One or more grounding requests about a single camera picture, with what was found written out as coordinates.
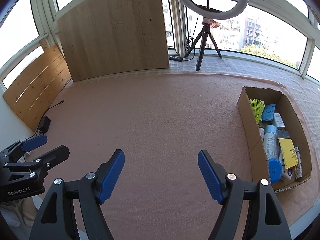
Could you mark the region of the left hand white glove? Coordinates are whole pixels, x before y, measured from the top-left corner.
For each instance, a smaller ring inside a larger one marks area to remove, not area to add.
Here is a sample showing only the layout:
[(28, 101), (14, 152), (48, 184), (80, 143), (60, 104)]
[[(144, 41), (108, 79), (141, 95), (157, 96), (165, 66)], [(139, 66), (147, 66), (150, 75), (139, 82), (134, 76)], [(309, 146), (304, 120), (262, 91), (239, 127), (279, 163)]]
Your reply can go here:
[(31, 197), (1, 204), (1, 213), (11, 229), (31, 229), (37, 215)]

